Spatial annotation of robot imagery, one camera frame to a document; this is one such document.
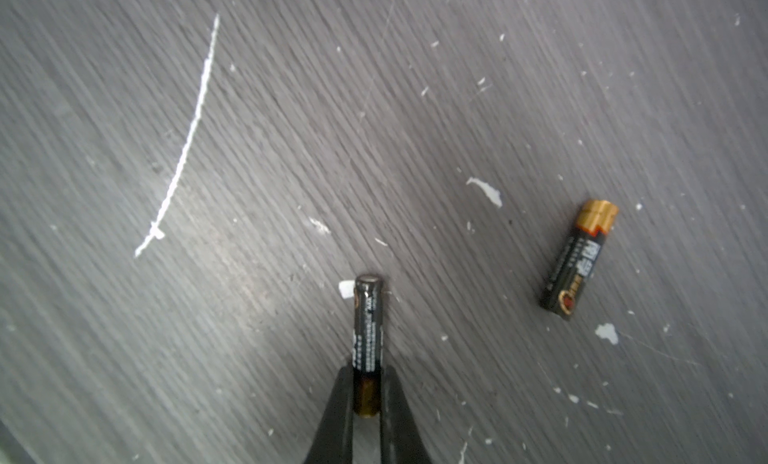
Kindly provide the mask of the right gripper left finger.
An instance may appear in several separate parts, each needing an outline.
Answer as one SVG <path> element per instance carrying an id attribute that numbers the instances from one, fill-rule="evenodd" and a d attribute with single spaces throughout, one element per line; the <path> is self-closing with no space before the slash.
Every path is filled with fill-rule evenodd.
<path id="1" fill-rule="evenodd" d="M 304 464 L 353 462 L 353 384 L 352 364 L 347 363 L 337 373 Z"/>

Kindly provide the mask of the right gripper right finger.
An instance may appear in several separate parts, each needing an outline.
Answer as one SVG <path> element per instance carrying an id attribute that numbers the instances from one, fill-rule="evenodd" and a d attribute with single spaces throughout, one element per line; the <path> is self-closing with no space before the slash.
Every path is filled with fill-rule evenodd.
<path id="1" fill-rule="evenodd" d="M 394 366 L 382 371 L 380 454 L 382 464 L 432 462 Z"/>

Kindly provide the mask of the AAA battery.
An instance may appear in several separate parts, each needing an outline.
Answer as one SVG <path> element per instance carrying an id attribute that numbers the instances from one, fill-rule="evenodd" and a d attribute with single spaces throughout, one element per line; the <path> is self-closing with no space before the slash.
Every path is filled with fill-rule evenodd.
<path id="1" fill-rule="evenodd" d="M 609 201 L 584 203 L 544 287 L 539 301 L 543 309 L 572 318 L 618 213 Z"/>
<path id="2" fill-rule="evenodd" d="M 354 281 L 353 410 L 365 418 L 381 409 L 383 279 L 360 275 Z"/>

